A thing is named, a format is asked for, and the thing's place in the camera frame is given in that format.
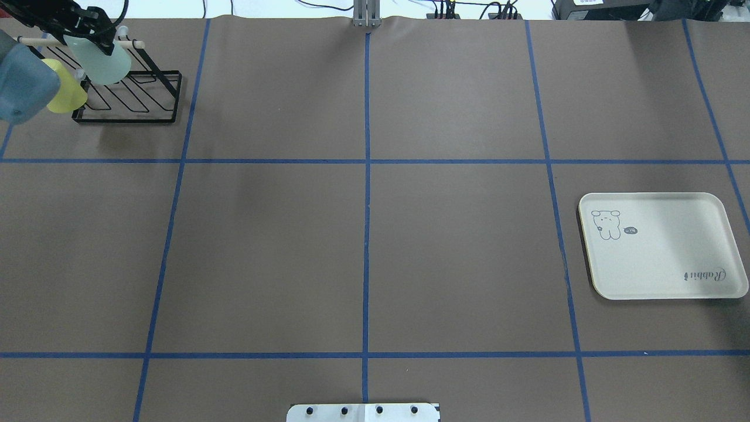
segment black wire rack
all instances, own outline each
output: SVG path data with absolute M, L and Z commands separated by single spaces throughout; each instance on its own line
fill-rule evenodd
M 162 71 L 146 50 L 135 47 L 136 40 L 131 40 L 127 35 L 125 38 L 125 41 L 132 41 L 132 47 L 126 50 L 141 70 L 131 70 L 125 78 L 111 85 L 98 85 L 88 77 L 84 78 L 81 87 L 88 94 L 88 100 L 73 112 L 73 121 L 174 123 L 182 93 L 182 73 Z M 32 51 L 41 58 L 49 53 L 73 71 L 82 68 L 81 64 L 61 47 L 47 47 L 41 51 L 32 48 Z

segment rectangular tray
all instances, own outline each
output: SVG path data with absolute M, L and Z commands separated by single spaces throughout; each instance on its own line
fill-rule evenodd
M 611 300 L 738 298 L 748 277 L 704 192 L 591 193 L 578 204 L 596 291 Z

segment yellow cup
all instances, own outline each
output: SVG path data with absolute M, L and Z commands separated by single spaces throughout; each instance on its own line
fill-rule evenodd
M 49 111 L 53 113 L 70 113 L 81 108 L 86 103 L 86 100 L 89 99 L 89 96 L 81 88 L 80 83 L 73 78 L 73 75 L 71 75 L 60 61 L 43 59 L 42 62 L 52 68 L 60 78 L 60 90 L 57 91 L 57 95 L 47 105 Z

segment white bracket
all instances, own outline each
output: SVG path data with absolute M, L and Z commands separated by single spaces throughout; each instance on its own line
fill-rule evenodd
M 354 26 L 380 26 L 380 0 L 354 0 L 353 19 Z
M 440 405 L 294 405 L 286 413 L 286 418 L 286 422 L 440 422 Z

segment bear illustration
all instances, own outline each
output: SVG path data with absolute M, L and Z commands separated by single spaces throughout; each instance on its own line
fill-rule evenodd
M 620 211 L 592 211 L 594 224 L 604 240 L 620 238 Z

